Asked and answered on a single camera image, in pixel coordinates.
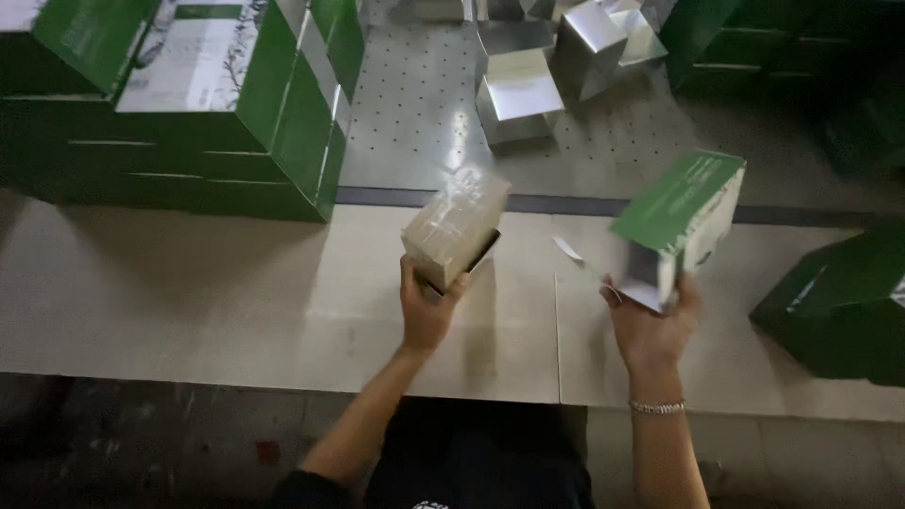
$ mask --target hand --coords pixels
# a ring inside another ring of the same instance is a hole
[[[679,280],[679,304],[661,316],[611,288],[613,279],[604,279],[600,294],[610,306],[616,344],[633,385],[632,399],[652,404],[681,399],[679,358],[691,334],[698,327],[703,302],[691,276]]]
[[[405,319],[402,350],[428,357],[450,330],[455,305],[468,289],[471,277],[460,274],[446,295],[434,304],[427,302],[421,295],[421,288],[414,279],[412,261],[403,256],[399,264],[402,265],[399,300],[402,301],[402,316]]]

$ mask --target bracelet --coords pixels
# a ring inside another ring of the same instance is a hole
[[[632,410],[642,414],[678,414],[679,412],[685,411],[685,398],[683,398],[682,401],[672,403],[671,405],[648,405],[629,399],[628,406],[632,407]]]

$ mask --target fingers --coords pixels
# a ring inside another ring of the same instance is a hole
[[[700,293],[691,279],[691,274],[682,274],[679,278],[679,314],[687,315],[697,321],[703,307],[704,300],[700,297]]]
[[[399,266],[401,268],[402,282],[399,284],[399,293],[403,297],[411,297],[418,291],[418,283],[414,280],[414,267],[412,260],[403,255],[399,258]]]
[[[468,273],[459,274],[452,285],[446,290],[446,295],[440,301],[442,306],[454,308],[457,303],[465,295],[465,291],[472,284],[472,275]]]
[[[619,307],[623,302],[622,297],[619,296],[619,293],[613,287],[613,277],[610,274],[604,276],[604,286],[600,287],[600,294],[604,297],[610,309]]]

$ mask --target person's left hand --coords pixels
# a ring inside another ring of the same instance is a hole
[[[455,305],[468,289],[471,277],[468,274],[460,274],[446,295],[434,304],[427,302],[422,296],[421,288],[414,279],[412,261],[408,256],[403,256],[399,264],[402,265],[399,300],[402,301],[402,315],[405,319],[402,349],[428,357],[450,330]]]

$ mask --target person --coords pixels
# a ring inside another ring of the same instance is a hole
[[[461,275],[439,301],[421,294],[403,257],[402,344],[333,428],[276,488],[279,507],[346,507],[379,453],[365,507],[593,507],[590,477],[555,406],[403,399],[446,336],[469,285]],[[701,298],[689,276],[666,316],[601,288],[630,380],[635,491],[650,507],[710,507],[683,413],[678,363]]]

